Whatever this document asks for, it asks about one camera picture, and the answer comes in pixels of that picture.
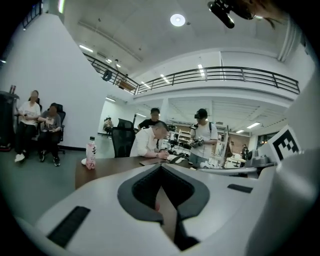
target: black metal railing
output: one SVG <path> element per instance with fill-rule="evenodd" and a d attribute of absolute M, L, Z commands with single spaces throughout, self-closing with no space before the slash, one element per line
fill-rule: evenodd
<path fill-rule="evenodd" d="M 105 81 L 109 81 L 115 86 L 129 92 L 130 94 L 134 95 L 137 91 L 139 84 L 129 78 L 127 75 L 119 72 L 112 66 L 86 54 L 83 53 L 94 69 L 101 74 L 101 77 Z"/>
<path fill-rule="evenodd" d="M 163 77 L 140 84 L 135 94 L 141 94 L 167 86 L 206 81 L 250 82 L 300 94 L 297 80 L 262 69 L 239 66 L 212 66 L 164 75 Z"/>
<path fill-rule="evenodd" d="M 42 14 L 42 0 L 32 6 L 31 11 L 22 20 L 22 26 L 25 29 L 36 17 Z"/>

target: round ceiling light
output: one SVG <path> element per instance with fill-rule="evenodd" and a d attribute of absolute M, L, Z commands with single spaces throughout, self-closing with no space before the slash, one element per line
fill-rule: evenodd
<path fill-rule="evenodd" d="M 186 19 L 181 14 L 174 14 L 171 16 L 170 22 L 176 27 L 181 27 L 186 23 Z"/>

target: floor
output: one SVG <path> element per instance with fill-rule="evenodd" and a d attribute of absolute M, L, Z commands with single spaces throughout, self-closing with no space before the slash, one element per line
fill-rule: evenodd
<path fill-rule="evenodd" d="M 97 158 L 115 156 L 111 139 L 97 135 Z M 0 188 L 15 216 L 30 224 L 51 206 L 75 191 L 75 164 L 85 158 L 83 151 L 59 153 L 61 165 L 56 167 L 50 154 L 39 162 L 36 151 L 22 163 L 15 163 L 16 153 L 0 152 Z"/>

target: pink bottle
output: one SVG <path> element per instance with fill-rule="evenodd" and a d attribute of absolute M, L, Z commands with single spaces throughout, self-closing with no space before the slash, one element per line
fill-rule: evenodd
<path fill-rule="evenodd" d="M 97 152 L 97 147 L 95 144 L 95 137 L 90 137 L 90 141 L 85 148 L 85 153 L 86 153 L 85 166 L 89 170 L 92 170 L 96 167 L 96 152 Z"/>

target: brown desk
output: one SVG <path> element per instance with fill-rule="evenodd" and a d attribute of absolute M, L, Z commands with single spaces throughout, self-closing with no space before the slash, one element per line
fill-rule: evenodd
<path fill-rule="evenodd" d="M 82 159 L 78 159 L 75 167 L 75 189 L 80 188 L 84 184 L 102 178 L 105 176 L 118 174 L 129 171 L 134 168 L 141 167 L 141 161 L 147 160 L 142 156 L 121 157 L 121 158 L 98 158 L 95 160 L 95 169 L 88 170 L 86 166 L 81 164 Z M 190 168 L 187 160 L 183 160 L 179 166 Z"/>

